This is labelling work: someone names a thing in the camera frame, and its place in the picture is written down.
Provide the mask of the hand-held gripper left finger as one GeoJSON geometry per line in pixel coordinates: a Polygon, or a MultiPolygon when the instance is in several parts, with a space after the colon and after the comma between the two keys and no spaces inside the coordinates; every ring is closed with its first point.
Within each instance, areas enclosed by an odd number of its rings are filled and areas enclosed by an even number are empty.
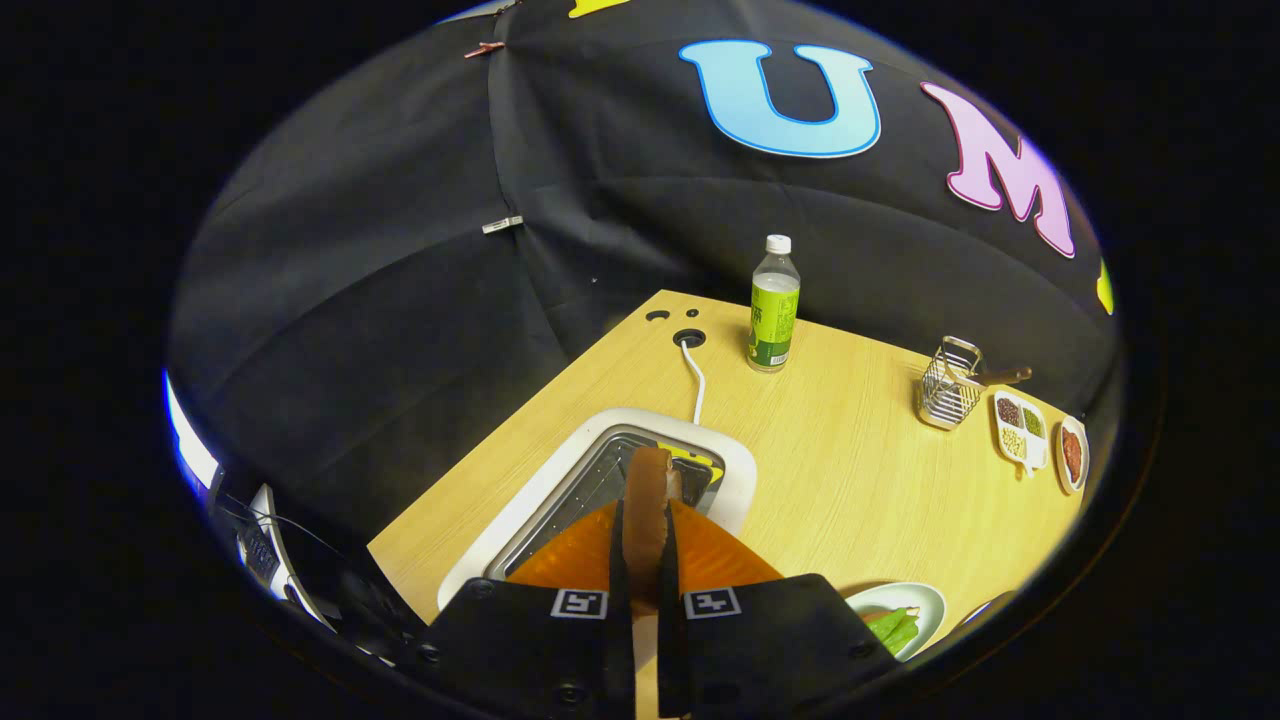
{"type": "Polygon", "coordinates": [[[622,519],[603,591],[467,580],[416,638],[416,682],[466,717],[635,717],[622,519]]]}

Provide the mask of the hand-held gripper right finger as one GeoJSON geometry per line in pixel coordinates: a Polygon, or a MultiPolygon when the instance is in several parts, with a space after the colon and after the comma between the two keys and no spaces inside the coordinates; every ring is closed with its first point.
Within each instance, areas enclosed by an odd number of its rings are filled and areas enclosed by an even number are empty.
{"type": "Polygon", "coordinates": [[[663,717],[837,717],[897,679],[899,662],[819,574],[686,591],[672,510],[660,566],[663,717]]]}

